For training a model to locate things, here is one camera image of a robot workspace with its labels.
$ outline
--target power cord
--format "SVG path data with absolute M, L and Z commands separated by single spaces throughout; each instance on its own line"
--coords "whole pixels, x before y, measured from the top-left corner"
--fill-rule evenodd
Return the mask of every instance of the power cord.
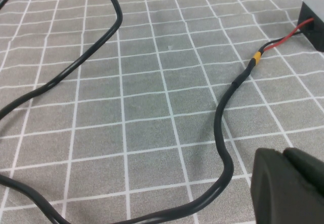
M 7 2 L 8 0 L 0 0 L 0 8 Z M 38 89 L 35 89 L 18 99 L 14 100 L 13 102 L 9 103 L 7 106 L 5 106 L 3 109 L 0 110 L 0 120 L 3 119 L 8 113 L 10 113 L 13 109 L 17 108 L 21 104 L 27 102 L 28 100 L 42 95 L 43 93 L 49 91 L 53 87 L 55 87 L 58 83 L 60 83 L 64 78 L 66 78 L 70 73 L 72 73 L 76 68 L 78 68 L 82 63 L 84 63 L 91 55 L 93 55 L 103 44 L 106 43 L 118 30 L 120 27 L 122 20 L 123 20 L 123 14 L 122 10 L 120 8 L 120 5 L 117 0 L 111 0 L 114 9 L 116 11 L 116 21 L 113 24 L 113 26 L 109 29 L 107 33 L 105 33 L 98 41 L 96 41 L 85 53 L 81 55 L 80 58 L 78 58 L 74 63 L 72 63 L 69 67 L 67 67 L 65 70 L 63 70 L 61 73 L 59 73 L 56 77 L 54 77 L 52 80 L 50 80 L 45 85 L 39 87 Z M 221 127 L 221 121 L 224 113 L 224 109 L 226 104 L 228 103 L 229 99 L 232 97 L 234 92 L 240 87 L 240 85 L 250 76 L 251 71 L 253 68 L 259 63 L 262 54 L 274 47 L 279 46 L 280 44 L 284 43 L 286 40 L 288 40 L 290 37 L 294 35 L 300 34 L 300 32 L 296 32 L 300 27 L 302 27 L 305 24 L 308 24 L 312 22 L 313 19 L 308 19 L 305 22 L 301 23 L 299 26 L 297 26 L 292 33 L 290 33 L 288 36 L 277 39 L 274 41 L 270 41 L 266 43 L 264 46 L 262 46 L 259 51 L 254 55 L 254 57 L 250 60 L 248 63 L 246 69 L 232 82 L 228 90 L 225 92 L 223 97 L 221 98 L 217 109 L 215 113 L 215 119 L 214 119 L 214 136 L 215 136 L 215 142 L 216 142 L 216 148 L 218 151 L 218 154 L 220 155 L 222 162 L 224 164 L 224 169 L 221 174 L 221 176 L 217 179 L 217 181 L 199 198 L 195 199 L 194 201 L 181 205 L 175 208 L 162 210 L 158 212 L 154 212 L 152 214 L 148 214 L 142 217 L 138 217 L 135 219 L 125 220 L 116 222 L 115 224 L 154 224 L 154 223 L 162 223 L 166 221 L 172 221 L 176 219 L 180 219 L 189 215 L 192 215 L 206 206 L 208 206 L 210 203 L 212 203 L 227 187 L 229 182 L 231 181 L 233 177 L 234 172 L 234 165 L 233 160 L 228 153 L 222 127 Z M 6 176 L 0 175 L 0 184 L 7 186 L 9 188 L 12 188 L 16 191 L 19 191 L 20 193 L 27 196 L 29 199 L 31 199 L 36 206 L 43 212 L 43 214 L 48 218 L 48 220 L 53 224 L 71 224 L 67 220 L 65 220 L 52 206 L 51 204 L 36 190 L 33 188 L 18 182 L 16 180 L 13 180 L 11 178 L 8 178 Z

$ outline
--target red wire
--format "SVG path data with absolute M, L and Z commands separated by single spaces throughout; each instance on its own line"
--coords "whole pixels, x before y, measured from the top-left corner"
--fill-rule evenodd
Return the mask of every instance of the red wire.
M 267 50 L 269 50 L 269 49 L 271 49 L 271 48 L 275 48 L 275 47 L 277 47 L 277 46 L 279 46 L 279 45 L 281 45 L 282 43 L 284 43 L 285 41 L 287 41 L 299 28 L 301 28 L 302 26 L 304 26 L 304 25 L 306 25 L 306 24 L 308 24 L 308 23 L 310 23 L 310 22 L 312 22 L 312 21 L 314 21 L 314 18 L 310 18 L 310 19 L 308 19 L 308 20 L 305 20 L 304 22 L 302 22 L 302 23 L 300 23 L 289 35 L 287 35 L 284 39 L 282 39 L 280 42 L 277 42 L 277 43 L 275 43 L 275 44 L 273 44 L 273 45 L 271 45 L 271 46 L 269 46 L 269 47 L 267 47 L 267 48 L 265 48 L 264 49 L 264 51 L 267 51 Z

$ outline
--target cutting mat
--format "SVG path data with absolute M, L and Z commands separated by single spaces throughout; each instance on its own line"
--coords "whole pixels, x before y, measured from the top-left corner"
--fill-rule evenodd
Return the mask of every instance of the cutting mat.
M 0 122 L 0 172 L 71 223 L 111 223 L 188 203 L 220 176 L 217 102 L 302 0 L 119 0 L 116 35 L 50 92 Z M 0 11 L 0 106 L 68 66 L 115 21 L 110 0 L 10 0 Z M 300 35 L 269 51 L 223 125 L 235 171 L 210 206 L 171 223 L 254 223 L 254 152 L 324 160 L 324 55 Z M 0 188 L 1 223 L 48 223 Z

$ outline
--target gray grid mat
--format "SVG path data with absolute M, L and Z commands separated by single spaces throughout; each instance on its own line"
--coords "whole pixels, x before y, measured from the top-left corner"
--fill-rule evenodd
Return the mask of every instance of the gray grid mat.
M 119 32 L 64 82 L 0 123 L 0 171 L 72 223 L 109 223 L 184 204 L 220 175 L 215 103 L 302 0 L 119 0 Z M 10 0 L 0 12 L 0 105 L 37 88 L 114 22 L 109 0 Z M 265 54 L 225 112 L 233 181 L 172 223 L 254 223 L 254 151 L 299 147 L 324 160 L 324 55 L 302 36 Z M 47 223 L 0 188 L 1 223 Z

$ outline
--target black plastic object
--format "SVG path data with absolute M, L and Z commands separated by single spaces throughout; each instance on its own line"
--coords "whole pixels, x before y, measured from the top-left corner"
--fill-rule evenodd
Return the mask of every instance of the black plastic object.
M 300 10 L 298 24 L 314 18 L 314 22 L 300 28 L 316 50 L 324 52 L 324 21 L 322 21 L 304 2 Z
M 257 224 L 323 224 L 323 193 L 323 162 L 296 148 L 257 149 L 251 183 Z

